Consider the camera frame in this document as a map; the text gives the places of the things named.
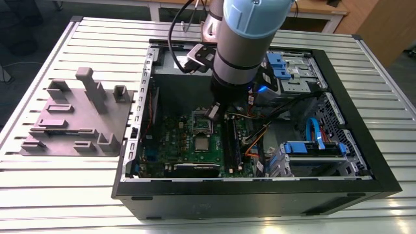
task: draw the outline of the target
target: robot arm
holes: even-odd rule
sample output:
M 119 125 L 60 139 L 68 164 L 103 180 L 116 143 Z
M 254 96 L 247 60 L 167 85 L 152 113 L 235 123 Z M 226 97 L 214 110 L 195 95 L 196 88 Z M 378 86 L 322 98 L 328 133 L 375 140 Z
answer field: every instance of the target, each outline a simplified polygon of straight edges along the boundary
M 215 102 L 207 112 L 211 120 L 223 116 L 228 105 L 240 100 L 251 89 L 260 63 L 294 1 L 212 1 L 203 34 L 211 36 L 210 41 L 218 40 L 218 49 L 210 50 L 199 44 L 188 53 L 200 66 L 212 69 L 211 91 Z

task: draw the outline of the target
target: green circuit board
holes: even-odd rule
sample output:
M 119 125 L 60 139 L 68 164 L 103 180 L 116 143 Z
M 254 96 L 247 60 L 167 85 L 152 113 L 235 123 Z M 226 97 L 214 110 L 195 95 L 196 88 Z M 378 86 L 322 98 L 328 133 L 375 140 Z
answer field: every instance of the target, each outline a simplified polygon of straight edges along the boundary
M 252 163 L 244 163 L 243 170 L 235 173 L 224 170 L 222 124 L 214 123 L 210 135 L 192 132 L 192 125 L 194 129 L 207 128 L 207 119 L 202 121 L 195 119 L 194 122 L 192 115 L 163 117 L 158 147 L 144 150 L 143 158 L 147 160 L 147 163 L 142 164 L 142 168 L 146 167 L 144 177 L 164 178 L 164 171 L 176 163 L 216 164 L 220 165 L 220 177 L 252 177 Z M 242 137 L 248 135 L 243 118 L 236 119 L 236 128 Z

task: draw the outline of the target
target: blue plastic clip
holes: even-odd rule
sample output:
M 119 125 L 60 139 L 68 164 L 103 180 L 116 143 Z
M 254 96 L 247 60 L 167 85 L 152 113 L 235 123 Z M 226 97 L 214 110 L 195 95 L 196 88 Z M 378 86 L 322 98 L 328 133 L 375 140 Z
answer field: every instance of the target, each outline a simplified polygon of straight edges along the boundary
M 283 70 L 274 69 L 274 74 L 275 74 L 275 77 L 279 79 L 288 80 L 292 78 L 292 75 L 287 72 L 286 69 L 283 69 Z
M 290 143 L 284 144 L 284 148 L 286 148 L 286 153 L 287 154 L 292 153 L 292 148 L 291 148 L 291 144 Z
M 308 121 L 307 121 L 307 140 L 312 140 L 312 137 L 311 137 L 311 124 L 314 124 L 314 130 L 315 130 L 315 141 L 318 142 L 318 147 L 320 150 L 324 150 L 326 149 L 326 145 L 324 145 L 324 141 L 323 141 L 323 135 L 320 133 L 320 130 L 319 130 L 319 123 L 318 123 L 318 119 L 311 117 L 308 118 Z
M 307 153 L 307 146 L 303 142 L 291 142 L 291 148 L 294 153 Z
M 339 146 L 340 154 L 344 156 L 347 154 L 347 146 L 343 143 L 338 144 L 338 146 Z
M 267 53 L 267 58 L 274 69 L 287 69 L 287 62 L 282 59 L 280 54 Z
M 278 155 L 275 155 L 268 163 L 268 165 L 274 165 L 274 163 L 278 161 Z

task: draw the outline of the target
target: blue led light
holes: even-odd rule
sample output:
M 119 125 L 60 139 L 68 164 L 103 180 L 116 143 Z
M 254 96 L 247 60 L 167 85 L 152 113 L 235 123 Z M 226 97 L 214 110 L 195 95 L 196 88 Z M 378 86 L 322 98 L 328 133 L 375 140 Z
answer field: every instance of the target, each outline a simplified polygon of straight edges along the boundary
M 266 91 L 266 89 L 267 89 L 267 87 L 263 85 L 263 86 L 260 86 L 260 88 L 259 88 L 258 92 L 259 92 L 259 93 L 262 93 L 262 92 L 264 92 L 264 91 Z

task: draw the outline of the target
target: black computer chassis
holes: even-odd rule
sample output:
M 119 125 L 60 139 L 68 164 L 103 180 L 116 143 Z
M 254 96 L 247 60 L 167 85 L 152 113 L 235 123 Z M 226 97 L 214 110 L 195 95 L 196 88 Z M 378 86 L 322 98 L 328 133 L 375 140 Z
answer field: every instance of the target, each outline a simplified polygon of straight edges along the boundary
M 167 45 L 166 41 L 151 41 Z M 175 41 L 182 44 L 198 42 Z M 122 182 L 123 155 L 112 190 L 139 219 L 195 219 L 231 217 L 275 217 L 287 215 L 328 215 L 368 199 L 384 198 L 402 191 L 363 118 L 323 50 L 271 47 L 278 50 L 311 52 L 328 83 L 354 135 L 372 180 L 300 180 L 252 182 Z

